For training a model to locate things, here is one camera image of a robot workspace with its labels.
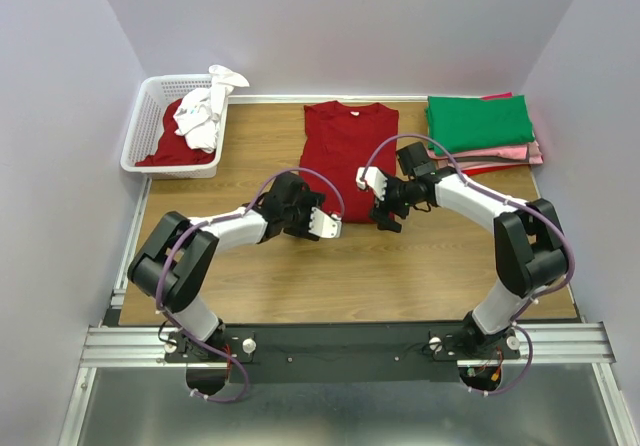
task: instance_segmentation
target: white plastic basket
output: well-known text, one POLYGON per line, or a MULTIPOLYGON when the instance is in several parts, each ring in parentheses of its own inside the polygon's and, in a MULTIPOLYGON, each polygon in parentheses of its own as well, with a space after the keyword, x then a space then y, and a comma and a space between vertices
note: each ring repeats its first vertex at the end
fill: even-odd
POLYGON ((158 140, 164 131, 162 116, 167 107, 195 88, 210 86, 210 74, 155 76, 142 83, 120 157, 122 168, 125 171, 147 174, 153 179, 214 177, 222 157, 224 129, 227 122, 226 102, 220 118, 216 155, 213 161, 188 166, 136 166, 136 162, 142 161, 156 151, 158 140))

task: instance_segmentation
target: gray wall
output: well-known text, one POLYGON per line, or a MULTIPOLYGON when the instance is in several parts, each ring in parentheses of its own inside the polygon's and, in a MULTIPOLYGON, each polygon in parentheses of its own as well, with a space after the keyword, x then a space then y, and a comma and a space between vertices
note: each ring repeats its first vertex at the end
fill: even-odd
POLYGON ((106 0, 0 0, 0 444, 57 444, 139 184, 118 157, 143 74, 106 0))
POLYGON ((247 75, 253 94, 519 89, 571 0, 109 0, 149 75, 247 75))
POLYGON ((604 320, 640 424, 640 0, 575 0, 529 76, 546 164, 542 193, 577 253, 576 300, 604 320))

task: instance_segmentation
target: green cloth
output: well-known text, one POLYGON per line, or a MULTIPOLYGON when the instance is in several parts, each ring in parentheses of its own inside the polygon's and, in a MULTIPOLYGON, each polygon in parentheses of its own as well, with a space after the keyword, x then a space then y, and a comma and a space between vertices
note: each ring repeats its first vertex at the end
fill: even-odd
POLYGON ((450 153, 535 140, 524 96, 491 100, 430 96, 426 113, 429 136, 450 153))

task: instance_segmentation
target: wooden tabletop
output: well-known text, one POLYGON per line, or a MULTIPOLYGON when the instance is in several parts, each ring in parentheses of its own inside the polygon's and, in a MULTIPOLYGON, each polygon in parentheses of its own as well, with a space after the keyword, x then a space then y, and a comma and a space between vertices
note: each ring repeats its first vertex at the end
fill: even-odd
MULTIPOLYGON (((425 103, 386 105, 400 112, 399 132, 427 132, 425 103)), ((138 247, 168 211, 211 216, 246 203, 269 175, 298 165, 305 139, 301 104, 231 105, 216 177, 154 181, 138 247)), ((526 166, 475 178, 514 197, 537 197, 526 166)), ((216 256, 201 294, 227 323, 449 320, 462 319, 495 279, 492 236, 436 208, 412 212, 401 234, 345 224, 337 240, 280 235, 235 248, 216 256)), ((525 315, 575 316, 567 290, 542 298, 525 315)), ((161 320, 153 300, 129 284, 120 324, 161 320)))

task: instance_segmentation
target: white cloth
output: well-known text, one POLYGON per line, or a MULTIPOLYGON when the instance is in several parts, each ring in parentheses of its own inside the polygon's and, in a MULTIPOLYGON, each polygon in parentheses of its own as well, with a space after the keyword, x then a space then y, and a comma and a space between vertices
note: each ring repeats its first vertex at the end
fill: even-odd
POLYGON ((178 124, 176 134, 184 136, 191 149, 215 151, 220 132, 220 119, 227 100, 235 87, 247 87, 244 76, 229 68, 213 65, 210 88, 196 88, 189 92, 173 115, 178 124))

